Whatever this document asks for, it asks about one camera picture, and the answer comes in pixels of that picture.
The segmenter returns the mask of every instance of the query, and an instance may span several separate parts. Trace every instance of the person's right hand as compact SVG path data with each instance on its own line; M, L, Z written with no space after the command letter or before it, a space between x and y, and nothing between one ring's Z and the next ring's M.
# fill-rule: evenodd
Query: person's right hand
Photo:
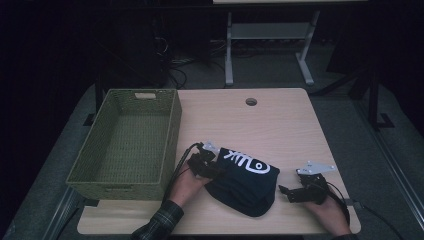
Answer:
M327 196L321 205L314 202L305 202L304 206L314 214L321 225L334 237L352 233L342 209L330 196Z

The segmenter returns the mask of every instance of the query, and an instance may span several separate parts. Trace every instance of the person's left hand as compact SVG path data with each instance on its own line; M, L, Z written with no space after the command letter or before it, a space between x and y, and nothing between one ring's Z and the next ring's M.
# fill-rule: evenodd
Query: person's left hand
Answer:
M181 208L190 201L200 189L212 181L209 178L196 178L193 172L189 169L187 163L181 167L180 175L175 180L174 186L172 187L169 200L176 203Z

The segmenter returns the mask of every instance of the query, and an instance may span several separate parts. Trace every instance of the gray carpet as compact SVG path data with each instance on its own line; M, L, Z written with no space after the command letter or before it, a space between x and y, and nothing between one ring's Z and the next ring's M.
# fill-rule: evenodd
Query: gray carpet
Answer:
M235 57L235 83L232 88L301 87L313 92L342 76L325 71L332 46L313 45L307 62L316 84L312 87L306 86L294 58L294 52L298 49L298 45L279 46L255 52L253 57ZM213 60L216 64L193 63L178 68L187 75L187 89L224 87L224 58L217 57ZM180 72L172 73L178 81L183 81L184 76ZM375 133L370 131L368 124L363 120L361 109L366 108L366 99L359 102L350 100L346 94L350 85L347 84L328 96L311 98L349 195L384 216L405 239L424 239L422 228L402 195L384 153L375 142ZM166 87L172 88L172 82ZM419 172L424 169L423 138L402 113L393 95L384 88L381 90L379 106L380 111L387 113L396 126L392 129L382 129L379 136L384 138L411 185L423 199L424 190L421 184L424 182L424 175ZM65 193L65 179L88 133L89 127L84 127L83 123L87 115L93 112L94 91L90 88L75 108L17 213L14 229L5 239L43 239ZM71 212L65 211L64 217L70 216ZM360 239L397 239L381 220L364 209L357 212L362 224ZM80 235L76 230L80 214L81 211L78 211L70 220L59 239L128 239L128 236ZM330 239L330 236L305 236L305 239Z

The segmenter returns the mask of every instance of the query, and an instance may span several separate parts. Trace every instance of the floor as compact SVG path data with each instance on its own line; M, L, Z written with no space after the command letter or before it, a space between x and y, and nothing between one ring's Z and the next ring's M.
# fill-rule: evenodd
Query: floor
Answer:
M240 43L238 52L235 50L234 54L234 85L231 88L296 87L314 92L343 77L326 72L333 46L315 43L307 57L315 84L307 86L294 56L301 44L263 42L252 46ZM179 57L178 62L184 59L187 58ZM178 86L186 81L183 84L186 89L223 88L224 57L217 52L212 60L210 64L193 62L176 65L177 70L170 72ZM171 79L166 88L175 88ZM364 113L367 97L360 101L351 100L347 96L350 87L351 83L348 83L325 96L311 97L349 195L387 219L404 239L424 239L424 226L417 220L420 213L413 210L414 204L423 209L420 200L424 199L421 186L424 175L420 170L424 169L424 140L402 113L394 96L382 86L379 112L386 113L395 128L379 132L370 128ZM81 210L76 207L82 198L67 190L65 179L89 131L88 126L83 126L84 122L94 111L94 90L90 87L52 149L5 240L128 239L128 236L84 236L77 231ZM393 165L400 167L406 181ZM357 213L362 224L360 239L398 239L382 220L369 211L357 209ZM329 235L304 236L306 240L330 238Z

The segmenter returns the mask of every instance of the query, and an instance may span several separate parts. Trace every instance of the dark sleeve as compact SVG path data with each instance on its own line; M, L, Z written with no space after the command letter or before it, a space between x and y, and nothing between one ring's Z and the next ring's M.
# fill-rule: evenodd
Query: dark sleeve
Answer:
M180 206L167 200L150 219L150 222L131 234L131 240L165 239L184 215Z
M332 240L359 240L356 234L346 234L333 238Z

